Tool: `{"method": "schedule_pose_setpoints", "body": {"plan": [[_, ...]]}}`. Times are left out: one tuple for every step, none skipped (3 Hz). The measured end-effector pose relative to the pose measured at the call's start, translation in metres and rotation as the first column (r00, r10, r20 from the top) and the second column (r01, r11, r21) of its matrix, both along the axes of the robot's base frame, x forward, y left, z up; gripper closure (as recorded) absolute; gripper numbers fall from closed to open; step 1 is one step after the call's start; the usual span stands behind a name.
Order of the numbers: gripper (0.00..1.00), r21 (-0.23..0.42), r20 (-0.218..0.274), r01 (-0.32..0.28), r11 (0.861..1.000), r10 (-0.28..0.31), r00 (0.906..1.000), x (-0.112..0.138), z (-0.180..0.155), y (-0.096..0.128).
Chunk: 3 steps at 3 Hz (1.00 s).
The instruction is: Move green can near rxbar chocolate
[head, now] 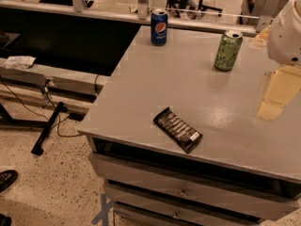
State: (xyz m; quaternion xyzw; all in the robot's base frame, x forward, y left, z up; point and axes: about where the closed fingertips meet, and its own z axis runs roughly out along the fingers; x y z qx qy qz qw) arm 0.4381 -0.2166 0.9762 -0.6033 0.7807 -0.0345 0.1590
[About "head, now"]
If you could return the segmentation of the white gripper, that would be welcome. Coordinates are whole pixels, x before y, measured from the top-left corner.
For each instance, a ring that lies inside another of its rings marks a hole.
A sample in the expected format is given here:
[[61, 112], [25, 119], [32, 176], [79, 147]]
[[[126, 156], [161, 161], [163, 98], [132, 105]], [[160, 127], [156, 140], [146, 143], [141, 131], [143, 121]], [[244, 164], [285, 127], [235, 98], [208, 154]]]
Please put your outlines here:
[[301, 90], [301, 0], [289, 0], [271, 26], [255, 36], [249, 46], [267, 46], [268, 56], [283, 65], [273, 71], [262, 96], [257, 117], [275, 120]]

